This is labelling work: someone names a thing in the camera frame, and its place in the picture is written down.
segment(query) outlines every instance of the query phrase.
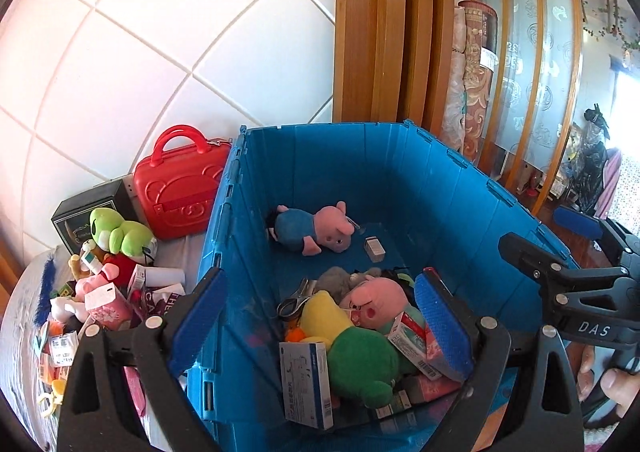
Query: floral pink box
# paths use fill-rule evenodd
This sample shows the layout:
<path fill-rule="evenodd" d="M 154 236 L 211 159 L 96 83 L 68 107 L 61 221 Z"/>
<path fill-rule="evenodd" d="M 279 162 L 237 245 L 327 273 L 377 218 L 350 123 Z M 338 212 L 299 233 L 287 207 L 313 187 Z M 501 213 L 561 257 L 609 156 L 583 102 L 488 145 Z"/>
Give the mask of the floral pink box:
<path fill-rule="evenodd" d="M 129 323 L 133 314 L 131 304 L 112 283 L 87 293 L 84 297 L 84 307 L 96 321 L 113 331 L 120 329 L 124 323 Z"/>

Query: gray plush toy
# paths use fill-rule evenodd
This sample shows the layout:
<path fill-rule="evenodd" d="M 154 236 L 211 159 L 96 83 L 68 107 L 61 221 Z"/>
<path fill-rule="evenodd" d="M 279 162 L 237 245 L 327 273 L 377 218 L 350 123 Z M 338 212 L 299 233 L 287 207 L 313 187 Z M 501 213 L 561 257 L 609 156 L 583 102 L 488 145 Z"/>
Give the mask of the gray plush toy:
<path fill-rule="evenodd" d="M 340 304 L 341 300 L 347 296 L 353 288 L 365 281 L 365 276 L 370 275 L 379 277 L 382 270 L 378 267 L 372 267 L 365 273 L 347 273 L 339 266 L 333 266 L 326 272 L 322 273 L 314 293 L 318 291 L 326 291 L 331 295 L 336 304 Z"/>

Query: suitcase handle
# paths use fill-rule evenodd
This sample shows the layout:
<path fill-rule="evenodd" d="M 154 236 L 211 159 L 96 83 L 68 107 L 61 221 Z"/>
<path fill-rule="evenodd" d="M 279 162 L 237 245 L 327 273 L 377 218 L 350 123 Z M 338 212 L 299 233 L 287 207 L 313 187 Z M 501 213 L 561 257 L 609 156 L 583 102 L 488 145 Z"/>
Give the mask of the suitcase handle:
<path fill-rule="evenodd" d="M 194 127 L 190 127 L 189 125 L 175 125 L 174 127 L 168 128 L 164 132 L 161 133 L 158 141 L 154 146 L 153 154 L 151 154 L 151 161 L 149 163 L 150 167 L 157 167 L 162 163 L 162 149 L 169 142 L 169 140 L 174 137 L 184 136 L 193 141 L 196 145 L 196 150 L 198 154 L 204 154 L 211 150 L 211 145 L 207 143 L 207 139 L 202 135 L 198 129 Z"/>

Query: white tiled wall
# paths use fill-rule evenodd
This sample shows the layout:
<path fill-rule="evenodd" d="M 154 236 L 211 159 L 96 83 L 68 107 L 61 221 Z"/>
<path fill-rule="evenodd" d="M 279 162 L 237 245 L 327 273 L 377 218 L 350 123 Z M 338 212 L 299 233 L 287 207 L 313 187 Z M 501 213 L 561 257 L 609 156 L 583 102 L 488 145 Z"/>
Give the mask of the white tiled wall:
<path fill-rule="evenodd" d="M 17 258 L 59 244 L 59 202 L 131 172 L 171 125 L 331 121 L 334 17 L 335 0 L 14 0 L 0 226 Z"/>

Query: yellow and green plush toy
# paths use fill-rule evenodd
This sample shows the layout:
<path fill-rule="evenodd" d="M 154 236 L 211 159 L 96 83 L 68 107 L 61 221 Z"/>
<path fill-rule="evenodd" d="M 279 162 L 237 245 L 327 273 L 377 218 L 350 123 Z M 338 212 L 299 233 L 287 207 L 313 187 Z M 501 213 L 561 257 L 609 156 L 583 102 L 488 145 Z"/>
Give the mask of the yellow and green plush toy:
<path fill-rule="evenodd" d="M 305 304 L 300 317 L 303 342 L 327 348 L 329 382 L 334 394 L 361 400 L 369 408 L 391 403 L 400 376 L 398 353 L 384 335 L 356 327 L 326 291 Z"/>
<path fill-rule="evenodd" d="M 96 208 L 89 216 L 95 244 L 113 255 L 122 252 L 138 264 L 151 265 L 158 241 L 150 229 L 136 221 L 125 221 L 116 210 Z"/>

